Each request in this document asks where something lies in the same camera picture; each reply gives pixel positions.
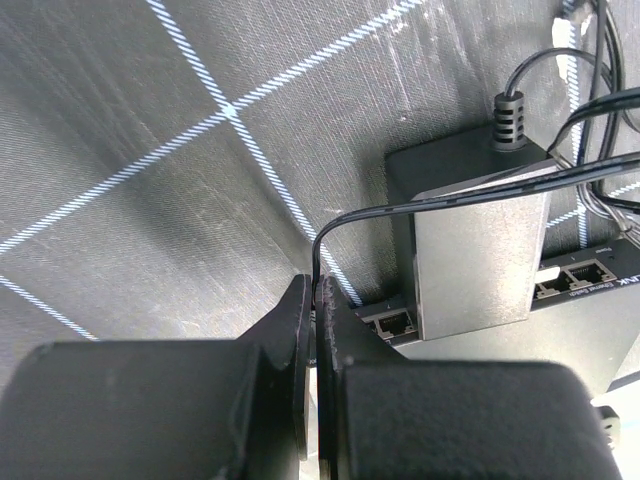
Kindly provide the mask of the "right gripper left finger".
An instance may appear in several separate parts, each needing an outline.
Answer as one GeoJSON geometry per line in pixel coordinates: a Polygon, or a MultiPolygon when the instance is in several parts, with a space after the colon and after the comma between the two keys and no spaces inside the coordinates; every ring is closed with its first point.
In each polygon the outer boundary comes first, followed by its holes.
{"type": "Polygon", "coordinates": [[[5,479],[295,479],[311,280],[234,340],[49,343],[1,398],[5,479]]]}

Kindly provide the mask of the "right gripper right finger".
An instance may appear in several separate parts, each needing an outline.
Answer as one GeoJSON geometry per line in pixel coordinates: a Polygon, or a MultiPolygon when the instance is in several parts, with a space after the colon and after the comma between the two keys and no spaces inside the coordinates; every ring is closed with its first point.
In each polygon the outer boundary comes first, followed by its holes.
{"type": "Polygon", "coordinates": [[[549,362],[410,360],[314,278],[324,479],[617,479],[601,414],[549,362]]]}

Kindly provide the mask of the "small black plug adapter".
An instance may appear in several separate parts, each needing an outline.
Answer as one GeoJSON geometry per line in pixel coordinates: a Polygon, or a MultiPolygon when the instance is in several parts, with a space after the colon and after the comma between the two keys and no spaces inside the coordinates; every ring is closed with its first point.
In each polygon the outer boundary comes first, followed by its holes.
{"type": "MultiPolygon", "coordinates": [[[[555,171],[524,131],[524,96],[501,93],[491,124],[385,159],[392,204],[555,171]]],[[[402,297],[422,340],[524,320],[541,260],[548,194],[392,217],[402,297]]]]}

